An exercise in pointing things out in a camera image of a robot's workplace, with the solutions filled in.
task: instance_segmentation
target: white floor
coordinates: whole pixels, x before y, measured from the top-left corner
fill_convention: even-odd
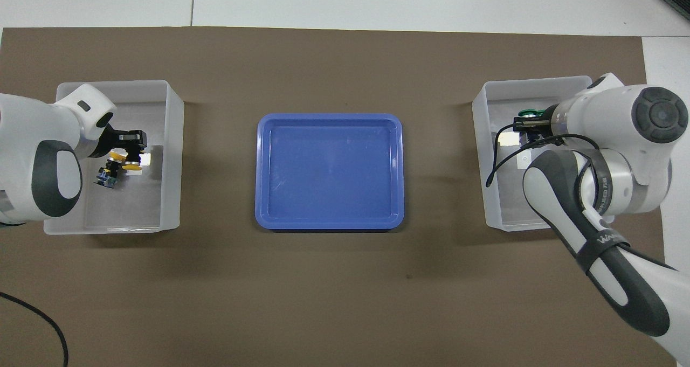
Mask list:
[[[690,21],[661,0],[0,0],[10,26],[274,26],[643,36],[648,82],[690,102]],[[662,205],[666,259],[690,272],[690,137]]]

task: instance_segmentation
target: yellow disc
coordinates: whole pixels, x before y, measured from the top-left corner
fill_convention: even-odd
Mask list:
[[[110,154],[111,158],[118,159],[121,161],[125,160],[125,156],[123,156],[122,154],[115,153],[114,151],[111,151],[109,154]]]

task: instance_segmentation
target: brown mat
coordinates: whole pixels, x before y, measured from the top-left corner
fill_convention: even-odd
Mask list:
[[[249,28],[5,29],[0,92],[162,78],[187,103],[182,225],[153,235],[0,230],[0,290],[62,327],[71,365],[674,365],[606,304],[550,230],[487,227],[470,102],[488,80],[614,72],[640,38]],[[379,234],[254,220],[271,112],[388,112],[406,219]],[[660,258],[658,211],[619,217]],[[57,365],[37,316],[0,301],[0,365]]]

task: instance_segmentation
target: black strap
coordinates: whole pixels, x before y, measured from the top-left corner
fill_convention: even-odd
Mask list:
[[[575,260],[580,268],[587,273],[602,252],[619,244],[630,246],[628,241],[618,231],[611,229],[601,230],[590,239],[587,239],[587,242],[577,252]]]

